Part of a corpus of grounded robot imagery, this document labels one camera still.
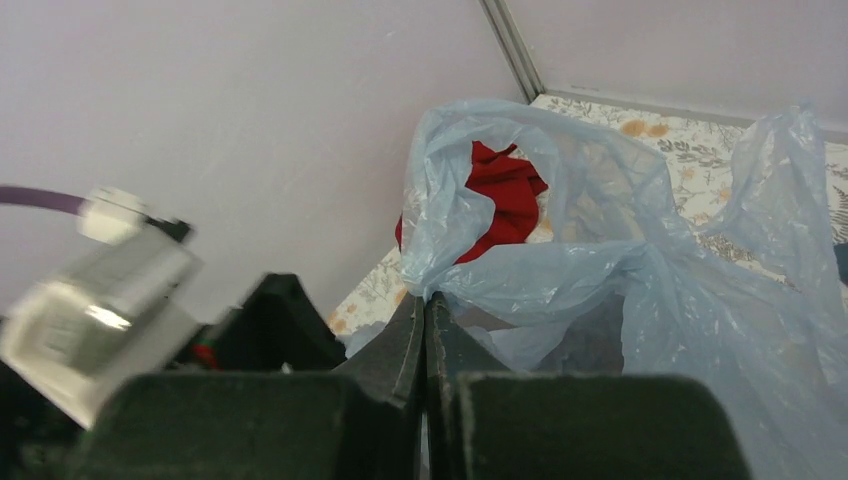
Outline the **light blue plastic trash bag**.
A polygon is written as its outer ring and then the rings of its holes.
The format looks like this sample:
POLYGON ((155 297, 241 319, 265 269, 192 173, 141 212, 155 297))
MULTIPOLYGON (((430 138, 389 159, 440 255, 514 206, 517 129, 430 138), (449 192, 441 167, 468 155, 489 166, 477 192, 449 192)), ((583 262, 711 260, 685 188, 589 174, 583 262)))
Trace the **light blue plastic trash bag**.
POLYGON ((730 202, 708 231, 769 273, 701 246, 665 158, 612 129, 501 100, 428 111, 409 155, 401 276, 424 305, 519 373, 680 376, 725 411, 747 479, 847 475, 847 320, 812 112, 758 120, 737 142, 730 202), (454 260, 491 222, 464 187, 480 140, 514 143, 549 185, 552 240, 454 260))

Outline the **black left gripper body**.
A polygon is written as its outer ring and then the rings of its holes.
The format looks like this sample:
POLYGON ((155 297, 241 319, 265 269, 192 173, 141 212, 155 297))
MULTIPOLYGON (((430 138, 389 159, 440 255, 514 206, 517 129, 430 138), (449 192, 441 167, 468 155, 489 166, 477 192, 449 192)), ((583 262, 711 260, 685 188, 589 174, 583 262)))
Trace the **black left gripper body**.
MULTIPOLYGON (((329 370, 345 347, 297 275, 269 273, 217 323, 199 326, 154 373, 329 370)), ((1 476, 61 479, 85 428, 7 364, 1 366, 1 476)))

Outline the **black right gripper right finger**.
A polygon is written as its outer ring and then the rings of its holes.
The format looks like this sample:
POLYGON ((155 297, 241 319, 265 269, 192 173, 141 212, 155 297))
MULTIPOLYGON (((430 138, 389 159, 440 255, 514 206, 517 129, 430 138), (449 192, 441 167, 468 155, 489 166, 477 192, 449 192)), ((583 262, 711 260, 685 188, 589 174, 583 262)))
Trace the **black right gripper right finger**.
POLYGON ((434 479, 747 479, 714 395, 680 376, 519 373, 424 305, 434 479))

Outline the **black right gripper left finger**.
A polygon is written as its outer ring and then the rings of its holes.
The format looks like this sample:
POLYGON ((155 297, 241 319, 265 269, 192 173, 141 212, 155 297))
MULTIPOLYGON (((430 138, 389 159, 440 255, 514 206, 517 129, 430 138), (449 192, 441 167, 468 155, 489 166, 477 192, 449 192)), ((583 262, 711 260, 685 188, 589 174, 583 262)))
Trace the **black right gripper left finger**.
POLYGON ((416 479, 424 302, 329 371, 174 372, 128 381, 71 479, 416 479))

